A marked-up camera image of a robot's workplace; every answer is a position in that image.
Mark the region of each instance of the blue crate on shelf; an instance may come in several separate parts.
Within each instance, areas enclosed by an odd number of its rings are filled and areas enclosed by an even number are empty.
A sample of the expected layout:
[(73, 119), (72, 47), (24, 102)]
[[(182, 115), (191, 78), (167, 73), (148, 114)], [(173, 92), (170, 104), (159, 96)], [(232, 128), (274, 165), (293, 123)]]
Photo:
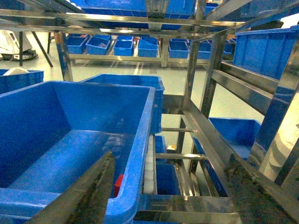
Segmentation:
[(67, 49), (70, 54), (83, 54), (86, 48), (87, 37), (69, 36), (66, 39)]
[(209, 41), (201, 41), (199, 44), (199, 51), (197, 59), (209, 59), (211, 54), (211, 43)]
[(114, 45), (114, 55), (133, 56), (133, 53), (134, 53), (133, 41), (116, 41)]
[[(82, 10), (90, 14), (106, 14), (119, 16), (138, 16), (146, 17), (147, 9), (145, 0), (72, 0)], [(196, 0), (170, 0), (166, 10), (165, 18), (169, 19), (188, 19), (195, 13)], [(131, 27), (148, 28), (146, 23), (115, 23), (104, 22), (107, 27)], [(179, 29), (177, 25), (163, 25), (162, 29)]]
[(112, 40), (111, 35), (100, 35), (100, 34), (96, 34), (96, 35), (94, 35), (94, 37), (105, 39), (105, 40), (109, 40), (109, 41)]
[(117, 200), (112, 189), (104, 223), (131, 223), (154, 97), (152, 87), (75, 82), (1, 94), (0, 217), (33, 217), (109, 150), (116, 160), (114, 182), (124, 177)]
[(233, 53), (233, 44), (232, 42), (226, 40), (224, 45), (224, 54), (231, 55)]
[(213, 9), (215, 9), (217, 6), (218, 6), (217, 3), (207, 2), (206, 3), (205, 15), (208, 14), (209, 12), (213, 11)]
[(83, 80), (88, 83), (102, 83), (102, 84), (121, 84), (121, 85), (139, 85), (151, 86), (156, 89), (155, 106), (153, 111), (153, 118), (151, 124), (151, 133), (156, 134), (162, 131), (162, 107), (163, 107), (163, 92), (165, 90), (162, 79), (157, 76), (136, 76), (136, 75), (115, 75), (115, 74), (101, 74), (92, 78)]
[(234, 65), (280, 79), (298, 38), (298, 28), (236, 33)]
[(261, 124), (252, 119), (210, 118), (210, 121), (236, 153), (247, 160)]
[(106, 55), (111, 45), (110, 40), (92, 37), (86, 43), (86, 51), (90, 55)]
[[(165, 138), (162, 135), (155, 136), (156, 153), (167, 153)], [(156, 159), (157, 162), (167, 162), (167, 159)]]
[(186, 42), (169, 41), (170, 58), (188, 58), (189, 51)]
[(133, 36), (118, 36), (116, 40), (118, 40), (118, 41), (133, 41), (134, 37)]
[(89, 39), (90, 35), (89, 34), (69, 34), (68, 37), (85, 37)]
[(0, 94), (43, 82), (43, 71), (3, 76), (8, 69), (0, 69)]
[(158, 40), (153, 37), (142, 37), (138, 43), (139, 57), (157, 57)]

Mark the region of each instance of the shelving unit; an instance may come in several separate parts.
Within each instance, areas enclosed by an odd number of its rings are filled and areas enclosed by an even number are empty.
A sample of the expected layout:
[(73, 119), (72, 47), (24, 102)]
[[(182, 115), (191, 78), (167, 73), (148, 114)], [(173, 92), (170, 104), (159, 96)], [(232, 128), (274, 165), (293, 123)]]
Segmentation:
[[(299, 123), (299, 40), (295, 43), (280, 80), (264, 77), (222, 60), (228, 33), (297, 13), (299, 2), (284, 1), (282, 4), (275, 4), (274, 0), (230, 0), (204, 16), (202, 9), (206, 1), (199, 0), (194, 17), (182, 20), (84, 14), (64, 0), (20, 1), (27, 5), (37, 4), (38, 11), (32, 8), (28, 11), (5, 10), (2, 7), (0, 27), (55, 32), (65, 81), (73, 81), (70, 59), (147, 61), (161, 63), (162, 67), (167, 63), (188, 63), (184, 95), (164, 95), (163, 113), (181, 116), (179, 128), (163, 129), (178, 132), (177, 149), (172, 154), (156, 154), (156, 158), (168, 159), (174, 164), (181, 195), (142, 194), (141, 199), (147, 199), (148, 206), (139, 209), (135, 220), (206, 224), (299, 223), (299, 135), (294, 130)], [(49, 11), (53, 2), (59, 5), (60, 10), (56, 10), (56, 13), (42, 12), (41, 9)], [(248, 4), (265, 2), (270, 5), (270, 10), (256, 11), (250, 18), (242, 16), (242, 10)], [(157, 13), (157, 10), (165, 14), (164, 5), (168, 4), (168, 0), (146, 0), (146, 4), (148, 14)], [(149, 29), (140, 31), (106, 28), (102, 25), (104, 21), (146, 23)], [(161, 30), (163, 24), (181, 25), (182, 28), (179, 31)], [(69, 55), (65, 33), (150, 35), (162, 39), (160, 57)], [(167, 43), (170, 38), (195, 39), (189, 59), (168, 59)], [(200, 41), (211, 38), (213, 44), (209, 62), (197, 60)], [(197, 64), (204, 65), (207, 70), (199, 108), (191, 101)], [(248, 162), (234, 152), (232, 146), (208, 120), (217, 84), (265, 115)], [(281, 88), (287, 88), (292, 93), (292, 100), (284, 108), (276, 104), (276, 96), (280, 94)], [(181, 154), (185, 133), (189, 133), (193, 139), (191, 154)], [(261, 147), (265, 141), (270, 142), (269, 149)], [(290, 144), (276, 144), (279, 141)], [(274, 163), (277, 156), (281, 158), (279, 164)], [(182, 160), (189, 160), (187, 169)]]

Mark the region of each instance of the metal rack frame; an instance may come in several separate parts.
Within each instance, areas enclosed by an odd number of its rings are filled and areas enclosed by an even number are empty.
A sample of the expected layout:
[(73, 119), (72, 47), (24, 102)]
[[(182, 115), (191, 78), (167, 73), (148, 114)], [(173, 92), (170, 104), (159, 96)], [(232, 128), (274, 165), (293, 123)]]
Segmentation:
[[(265, 18), (298, 7), (299, 3), (292, 3), (247, 22), (218, 21), (251, 1), (230, 0), (221, 4), (204, 19), (205, 1), (199, 0), (195, 19), (188, 20), (161, 18), (165, 13), (167, 0), (147, 0), (147, 6), (155, 7), (148, 7), (152, 10), (148, 11), (148, 15), (152, 17), (145, 18), (60, 12), (32, 13), (0, 9), (0, 17), (4, 20), (0, 21), (0, 27), (22, 31), (54, 31), (62, 74), (66, 81), (73, 81), (71, 58), (86, 57), (101, 60), (103, 58), (101, 56), (76, 57), (69, 55), (65, 45), (64, 33), (161, 37), (163, 38), (161, 52), (162, 55), (165, 55), (154, 60), (162, 63), (162, 66), (167, 64), (165, 58), (168, 54), (168, 47), (164, 40), (168, 42), (168, 39), (172, 37), (197, 39), (191, 45), (184, 95), (164, 95), (163, 113), (181, 116), (179, 128), (163, 129), (163, 131), (178, 132), (177, 149), (174, 154), (156, 154), (157, 158), (168, 159), (174, 164), (181, 195), (142, 195), (142, 199), (148, 200), (148, 205), (140, 207), (135, 220), (230, 224), (262, 223), (265, 218), (268, 218), (268, 223), (277, 223), (278, 220), (281, 223), (299, 223), (299, 202), (295, 197), (298, 196), (299, 192), (299, 134), (294, 129), (294, 126), (299, 126), (299, 40), (296, 41), (280, 80), (264, 77), (236, 67), (230, 62), (222, 61), (227, 33), (263, 23)], [(14, 20), (15, 18), (23, 18), (24, 21), (19, 23)], [(50, 25), (43, 24), (43, 20), (49, 22)], [(103, 21), (148, 23), (150, 26), (148, 30), (143, 31), (107, 29), (101, 26)], [(82, 28), (70, 27), (68, 24), (80, 24)], [(185, 30), (164, 31), (161, 30), (162, 24), (182, 25)], [(209, 32), (206, 27), (222, 27), (223, 29), (222, 31)], [(213, 39), (209, 62), (198, 61), (199, 43), (201, 40), (209, 38)], [(206, 63), (205, 68), (207, 70), (199, 108), (191, 101), (198, 62), (200, 64)], [(222, 85), (265, 115), (259, 132), (260, 138), (257, 138), (252, 147), (248, 162), (245, 162), (234, 152), (232, 146), (224, 140), (208, 120), (217, 84)], [(277, 94), (278, 86), (292, 90), (292, 101), (284, 111), (280, 111), (274, 106), (274, 96)], [(271, 145), (266, 151), (260, 147), (263, 141), (262, 137), (269, 131), (269, 123), (275, 119), (276, 113), (281, 114), (282, 119), (278, 121), (279, 125), (275, 129), (274, 135), (270, 136)], [(292, 133), (289, 136), (282, 135), (281, 133), (285, 130), (291, 130)], [(192, 154), (182, 154), (185, 133), (189, 133), (193, 139)], [(287, 149), (283, 148), (282, 145), (277, 145), (278, 140), (287, 141), (289, 143)], [(273, 168), (271, 166), (273, 159), (281, 154), (283, 154), (283, 160)], [(189, 160), (188, 169), (185, 169), (182, 163), (182, 160), (186, 159)], [(216, 177), (218, 180), (216, 182), (212, 181), (213, 173), (215, 173), (213, 178)], [(262, 205), (266, 205), (267, 208), (260, 210)]]

